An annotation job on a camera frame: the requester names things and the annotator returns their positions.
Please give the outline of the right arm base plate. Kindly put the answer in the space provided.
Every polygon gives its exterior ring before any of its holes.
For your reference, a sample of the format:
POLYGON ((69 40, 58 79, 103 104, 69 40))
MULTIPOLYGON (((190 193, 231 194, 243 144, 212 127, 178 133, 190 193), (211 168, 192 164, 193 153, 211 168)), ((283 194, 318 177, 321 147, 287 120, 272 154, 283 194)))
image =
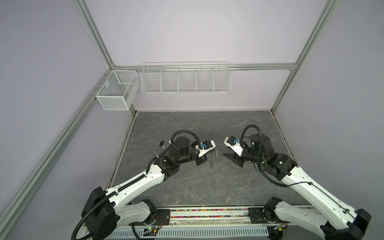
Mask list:
POLYGON ((284 221, 280 220, 275 212, 270 209, 264 208, 248 208, 247 216, 250 218, 252 224, 283 224, 284 221))

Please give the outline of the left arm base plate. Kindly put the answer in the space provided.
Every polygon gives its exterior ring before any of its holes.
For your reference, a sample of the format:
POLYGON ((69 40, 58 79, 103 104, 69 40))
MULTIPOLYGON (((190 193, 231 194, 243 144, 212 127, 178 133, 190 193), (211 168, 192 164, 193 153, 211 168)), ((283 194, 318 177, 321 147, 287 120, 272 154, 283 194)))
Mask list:
POLYGON ((144 222, 136 222, 135 226, 168 226, 171 220, 170 209, 158 209, 156 213, 151 213, 144 222))

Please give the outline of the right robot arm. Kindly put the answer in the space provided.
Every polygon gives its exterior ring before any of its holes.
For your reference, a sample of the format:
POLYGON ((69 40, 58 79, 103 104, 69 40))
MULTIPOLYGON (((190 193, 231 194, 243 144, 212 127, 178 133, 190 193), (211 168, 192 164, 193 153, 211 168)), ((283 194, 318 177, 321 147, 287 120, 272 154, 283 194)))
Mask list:
POLYGON ((354 209, 332 195, 288 155, 276 153, 270 138, 258 126, 246 126, 239 138, 226 137, 224 144, 233 151, 225 157, 237 166, 243 167, 245 162, 253 163, 269 182, 295 190, 319 211, 311 213, 273 197, 262 211, 249 212, 250 218, 269 223, 289 222, 324 240, 361 240, 364 237, 372 216, 366 210, 354 209))

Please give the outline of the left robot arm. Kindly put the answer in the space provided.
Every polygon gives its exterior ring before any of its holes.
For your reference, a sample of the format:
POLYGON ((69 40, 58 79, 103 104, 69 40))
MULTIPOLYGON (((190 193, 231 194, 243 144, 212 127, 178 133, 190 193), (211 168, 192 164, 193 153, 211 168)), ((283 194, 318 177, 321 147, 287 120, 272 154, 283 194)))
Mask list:
POLYGON ((172 177, 180 165, 206 162, 207 153, 215 147, 213 140, 201 142, 189 130, 173 133, 167 148, 152 158, 143 172, 114 187, 106 190, 98 187, 90 193, 71 239, 77 238, 82 226, 86 226, 89 232, 83 237, 85 240, 103 240, 120 226, 154 223, 158 216, 155 205, 150 200, 132 205, 131 200, 172 177))

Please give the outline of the metal ring disc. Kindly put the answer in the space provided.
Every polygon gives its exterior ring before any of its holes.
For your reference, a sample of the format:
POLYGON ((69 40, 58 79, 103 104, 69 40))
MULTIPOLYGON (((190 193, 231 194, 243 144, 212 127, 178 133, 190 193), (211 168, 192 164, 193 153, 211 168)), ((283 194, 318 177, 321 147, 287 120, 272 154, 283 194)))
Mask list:
POLYGON ((218 157, 218 150, 212 150, 211 157, 210 157, 210 169, 212 170, 214 167, 214 163, 218 157))

